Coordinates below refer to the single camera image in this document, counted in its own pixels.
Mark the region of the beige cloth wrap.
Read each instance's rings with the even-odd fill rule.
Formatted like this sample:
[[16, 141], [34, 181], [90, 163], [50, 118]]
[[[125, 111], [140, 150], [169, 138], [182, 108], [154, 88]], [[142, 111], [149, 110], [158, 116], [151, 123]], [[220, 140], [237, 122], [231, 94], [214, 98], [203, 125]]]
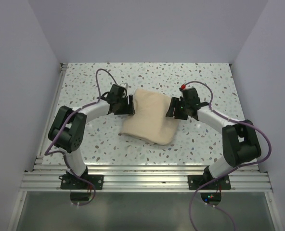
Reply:
[[159, 145], [169, 144], [179, 125], [178, 120], [166, 117], [170, 101], [165, 94], [136, 89], [135, 114], [124, 121], [121, 133]]

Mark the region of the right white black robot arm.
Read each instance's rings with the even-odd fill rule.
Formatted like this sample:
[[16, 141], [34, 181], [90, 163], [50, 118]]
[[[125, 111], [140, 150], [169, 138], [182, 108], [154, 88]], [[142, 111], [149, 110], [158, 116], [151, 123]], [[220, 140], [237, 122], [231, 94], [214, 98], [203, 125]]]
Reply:
[[180, 87], [182, 96], [171, 98], [166, 117], [207, 124], [222, 135], [222, 157], [205, 168], [203, 184], [214, 189], [220, 183], [219, 176], [243, 163], [261, 156], [261, 148], [253, 124], [249, 120], [232, 122], [226, 115], [213, 112], [210, 103], [201, 102], [195, 88]]

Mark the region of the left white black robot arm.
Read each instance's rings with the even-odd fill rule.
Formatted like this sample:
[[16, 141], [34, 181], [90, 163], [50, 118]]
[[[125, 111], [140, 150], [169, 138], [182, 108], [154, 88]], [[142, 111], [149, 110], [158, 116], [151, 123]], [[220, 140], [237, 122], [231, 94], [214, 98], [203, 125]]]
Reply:
[[73, 176], [71, 182], [78, 189], [85, 188], [89, 182], [80, 151], [85, 127], [92, 120], [109, 114], [135, 114], [133, 95], [128, 95], [127, 88], [113, 84], [95, 102], [77, 108], [62, 106], [51, 125], [48, 133], [51, 143], [44, 155], [62, 154], [67, 172]]

